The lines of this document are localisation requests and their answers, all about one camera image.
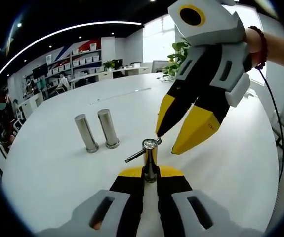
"metal peg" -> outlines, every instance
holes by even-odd
[[[142,143],[144,153],[144,176],[149,183],[156,181],[157,170],[157,141],[155,139],[145,139]]]
[[[86,145],[86,150],[89,153],[94,153],[99,149],[98,143],[95,142],[93,135],[91,133],[86,115],[81,114],[75,117],[75,123],[77,125],[78,131],[81,134],[82,140]]]
[[[117,138],[116,132],[111,119],[109,109],[102,109],[98,111],[98,117],[101,123],[101,127],[106,138],[106,147],[114,149],[119,146],[120,141]]]

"green plant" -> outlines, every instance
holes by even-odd
[[[187,41],[186,38],[182,37],[184,42],[173,43],[172,47],[176,53],[168,55],[169,65],[164,68],[164,77],[167,76],[176,76],[181,64],[186,60],[188,56],[188,49],[191,44]]]
[[[114,68],[115,64],[114,64],[113,61],[107,61],[107,62],[103,63],[103,66],[104,66],[104,69]]]

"curved led light strip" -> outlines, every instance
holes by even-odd
[[[44,36],[40,39],[38,39],[37,41],[33,42],[32,44],[28,45],[27,47],[25,47],[24,49],[22,49],[20,52],[18,52],[13,58],[11,58],[9,60],[9,62],[6,63],[6,65],[4,65],[4,67],[0,70],[0,74],[6,69],[6,67],[9,66],[9,64],[16,59],[21,53],[23,53],[25,50],[27,50],[28,48],[32,47],[33,45],[37,44],[38,42],[51,37],[55,34],[61,33],[63,31],[68,31],[74,28],[78,28],[78,27],[83,27],[83,26],[92,26],[92,25],[102,25],[102,24],[128,24],[128,25],[142,25],[142,23],[137,23],[137,22],[128,22],[128,21],[101,21],[101,22],[92,22],[92,23],[85,23],[85,24],[81,24],[81,25],[76,25],[76,26],[71,26],[71,27],[67,27],[64,29],[61,29],[59,31],[55,31],[47,36]]]

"hand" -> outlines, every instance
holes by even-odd
[[[260,63],[261,56],[261,37],[257,31],[253,29],[246,29],[246,36],[244,41],[249,46],[249,52],[251,53],[252,65],[257,66]]]

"white round table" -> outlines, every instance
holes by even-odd
[[[161,74],[143,74],[90,84],[43,102],[16,137],[5,164],[2,185],[19,217],[33,232],[57,228],[73,210],[100,189],[109,189],[122,170],[143,165],[143,159],[124,160],[155,138],[157,114],[172,83]],[[97,117],[111,111],[121,144],[114,150]],[[74,117],[86,114],[100,149],[86,152]],[[191,187],[202,190],[229,211],[243,228],[264,232],[278,189],[278,158],[268,117],[257,97],[244,97],[230,108],[219,131],[185,152],[171,148],[178,123],[163,137],[158,165],[184,172]],[[157,211],[156,184],[145,185],[144,210],[137,236],[163,236]]]

